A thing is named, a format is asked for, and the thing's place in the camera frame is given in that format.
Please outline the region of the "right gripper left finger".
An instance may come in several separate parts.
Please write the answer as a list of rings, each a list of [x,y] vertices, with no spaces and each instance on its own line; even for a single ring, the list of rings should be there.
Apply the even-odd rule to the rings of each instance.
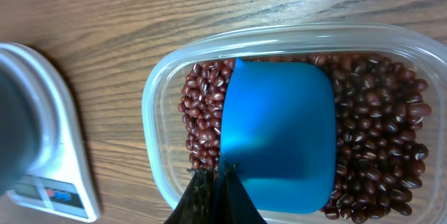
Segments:
[[[214,201],[214,170],[190,169],[193,174],[186,190],[165,224],[206,224]]]

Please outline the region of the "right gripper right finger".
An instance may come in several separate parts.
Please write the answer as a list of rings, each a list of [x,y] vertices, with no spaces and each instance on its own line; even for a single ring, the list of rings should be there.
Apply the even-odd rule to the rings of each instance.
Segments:
[[[232,224],[266,224],[237,175],[237,163],[225,164],[224,188]]]

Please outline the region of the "blue plastic measuring scoop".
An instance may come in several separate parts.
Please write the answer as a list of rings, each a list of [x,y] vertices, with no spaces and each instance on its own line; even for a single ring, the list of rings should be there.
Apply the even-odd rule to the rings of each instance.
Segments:
[[[259,214],[318,211],[335,181],[336,132],[332,86],[321,69],[237,59],[221,119],[214,220],[230,219],[226,163],[237,163],[237,175]]]

